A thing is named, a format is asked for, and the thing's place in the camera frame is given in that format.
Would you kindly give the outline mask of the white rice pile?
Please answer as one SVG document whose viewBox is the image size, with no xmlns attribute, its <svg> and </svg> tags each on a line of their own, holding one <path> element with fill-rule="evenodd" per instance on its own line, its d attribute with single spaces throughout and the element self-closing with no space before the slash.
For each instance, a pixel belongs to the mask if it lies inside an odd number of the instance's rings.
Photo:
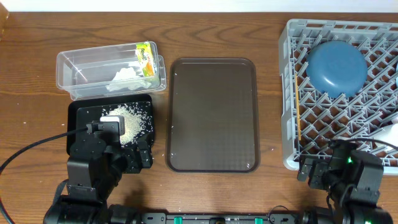
<svg viewBox="0 0 398 224">
<path fill-rule="evenodd" d="M 87 114 L 94 115 L 99 111 L 99 117 L 89 118 L 88 121 L 99 120 L 102 116 L 123 116 L 125 133 L 120 136 L 122 147 L 131 147 L 140 137 L 154 132 L 152 103 L 138 101 L 88 108 Z"/>
</svg>

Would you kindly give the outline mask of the white tissue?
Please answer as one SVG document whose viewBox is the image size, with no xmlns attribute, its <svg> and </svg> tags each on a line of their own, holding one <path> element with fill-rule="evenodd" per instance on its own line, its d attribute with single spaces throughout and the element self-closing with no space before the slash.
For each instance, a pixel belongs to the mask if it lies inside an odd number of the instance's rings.
<svg viewBox="0 0 398 224">
<path fill-rule="evenodd" d="M 144 77 L 137 74 L 133 67 L 122 68 L 117 72 L 109 85 L 106 85 L 108 91 L 118 91 L 123 88 L 137 90 L 150 87 L 150 82 L 144 80 Z"/>
</svg>

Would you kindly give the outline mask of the white cup green inside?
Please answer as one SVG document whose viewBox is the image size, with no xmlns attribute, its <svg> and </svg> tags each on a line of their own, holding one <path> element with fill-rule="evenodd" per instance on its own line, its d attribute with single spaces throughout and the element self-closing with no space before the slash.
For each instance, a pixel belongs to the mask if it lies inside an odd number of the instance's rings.
<svg viewBox="0 0 398 224">
<path fill-rule="evenodd" d="M 397 146 L 397 138 L 397 124 L 379 128 L 373 135 L 373 139 L 392 144 L 393 146 Z"/>
</svg>

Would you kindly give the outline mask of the dark blue plate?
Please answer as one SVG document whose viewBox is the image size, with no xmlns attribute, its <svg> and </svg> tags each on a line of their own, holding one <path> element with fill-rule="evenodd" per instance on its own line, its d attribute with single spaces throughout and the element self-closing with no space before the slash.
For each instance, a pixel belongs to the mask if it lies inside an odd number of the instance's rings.
<svg viewBox="0 0 398 224">
<path fill-rule="evenodd" d="M 368 66 L 353 45 L 333 40 L 316 46 L 307 57 L 306 73 L 311 85 L 330 98 L 352 97 L 362 89 Z"/>
</svg>

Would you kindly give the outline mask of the yellow snack wrapper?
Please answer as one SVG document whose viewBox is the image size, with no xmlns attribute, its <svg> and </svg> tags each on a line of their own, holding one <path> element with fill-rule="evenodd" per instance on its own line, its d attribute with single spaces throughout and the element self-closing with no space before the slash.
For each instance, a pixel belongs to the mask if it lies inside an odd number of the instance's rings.
<svg viewBox="0 0 398 224">
<path fill-rule="evenodd" d="M 145 77 L 154 77 L 154 55 L 149 42 L 136 44 L 136 56 Z"/>
</svg>

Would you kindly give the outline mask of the light blue bowl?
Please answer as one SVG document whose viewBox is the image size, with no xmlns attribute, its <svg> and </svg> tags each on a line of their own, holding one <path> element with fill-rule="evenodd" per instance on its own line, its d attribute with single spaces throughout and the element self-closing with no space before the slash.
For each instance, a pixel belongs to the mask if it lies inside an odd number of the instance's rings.
<svg viewBox="0 0 398 224">
<path fill-rule="evenodd" d="M 398 73 L 398 63 L 396 65 L 396 74 Z M 396 77 L 396 86 L 398 87 L 398 76 Z"/>
</svg>

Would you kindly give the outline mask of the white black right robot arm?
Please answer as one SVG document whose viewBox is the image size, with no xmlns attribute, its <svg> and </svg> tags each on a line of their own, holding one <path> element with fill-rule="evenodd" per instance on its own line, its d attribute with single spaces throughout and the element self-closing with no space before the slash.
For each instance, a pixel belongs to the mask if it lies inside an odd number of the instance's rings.
<svg viewBox="0 0 398 224">
<path fill-rule="evenodd" d="M 304 211 L 297 223 L 392 223 L 389 212 L 378 207 L 384 166 L 380 158 L 358 149 L 358 142 L 375 139 L 331 139 L 329 160 L 301 156 L 297 180 L 327 192 L 327 208 Z"/>
</svg>

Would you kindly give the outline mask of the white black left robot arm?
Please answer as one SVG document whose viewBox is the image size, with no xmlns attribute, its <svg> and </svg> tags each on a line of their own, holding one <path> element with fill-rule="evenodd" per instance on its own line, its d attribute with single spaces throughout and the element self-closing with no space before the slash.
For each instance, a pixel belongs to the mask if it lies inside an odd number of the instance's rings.
<svg viewBox="0 0 398 224">
<path fill-rule="evenodd" d="M 56 191 L 44 223 L 141 223 L 139 212 L 107 199 L 124 173 L 138 173 L 153 164 L 153 137 L 141 137 L 135 149 L 123 149 L 115 137 L 76 141 L 67 162 L 68 180 Z"/>
</svg>

